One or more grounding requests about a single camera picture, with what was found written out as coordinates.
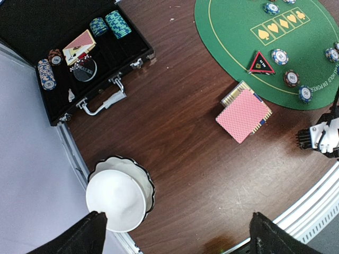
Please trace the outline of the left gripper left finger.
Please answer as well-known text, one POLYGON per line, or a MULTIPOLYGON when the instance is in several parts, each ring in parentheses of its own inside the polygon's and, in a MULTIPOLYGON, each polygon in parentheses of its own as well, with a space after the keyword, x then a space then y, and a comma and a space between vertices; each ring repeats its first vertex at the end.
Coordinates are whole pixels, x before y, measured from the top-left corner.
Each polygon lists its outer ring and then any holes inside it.
POLYGON ((93 211, 30 253, 102 253, 107 221, 105 213, 93 211))

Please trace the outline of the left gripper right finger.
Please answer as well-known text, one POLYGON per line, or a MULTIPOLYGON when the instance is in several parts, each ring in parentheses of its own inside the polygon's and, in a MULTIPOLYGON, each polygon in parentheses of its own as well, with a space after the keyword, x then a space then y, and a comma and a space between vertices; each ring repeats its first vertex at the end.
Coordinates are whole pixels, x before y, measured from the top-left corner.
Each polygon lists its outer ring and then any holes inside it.
POLYGON ((250 253, 320 253, 294 239, 260 212, 253 213, 249 233, 250 253))

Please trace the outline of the red-backed card deck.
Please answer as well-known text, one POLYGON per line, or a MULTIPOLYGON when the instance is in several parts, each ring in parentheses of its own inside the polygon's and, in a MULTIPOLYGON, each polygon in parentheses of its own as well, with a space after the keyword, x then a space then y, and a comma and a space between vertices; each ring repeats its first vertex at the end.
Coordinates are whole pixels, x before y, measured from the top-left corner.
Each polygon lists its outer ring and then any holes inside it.
POLYGON ((268 112, 268 107, 245 89, 216 117, 216 122, 241 144, 268 112))

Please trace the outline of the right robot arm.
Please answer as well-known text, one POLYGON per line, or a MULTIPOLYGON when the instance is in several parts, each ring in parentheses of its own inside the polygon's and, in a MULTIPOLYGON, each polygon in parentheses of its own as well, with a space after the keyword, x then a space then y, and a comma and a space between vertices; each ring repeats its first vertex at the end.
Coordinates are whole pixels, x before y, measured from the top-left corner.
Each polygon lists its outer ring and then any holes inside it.
POLYGON ((316 125, 298 131, 297 145, 338 160, 338 90, 330 112, 324 113, 316 125))

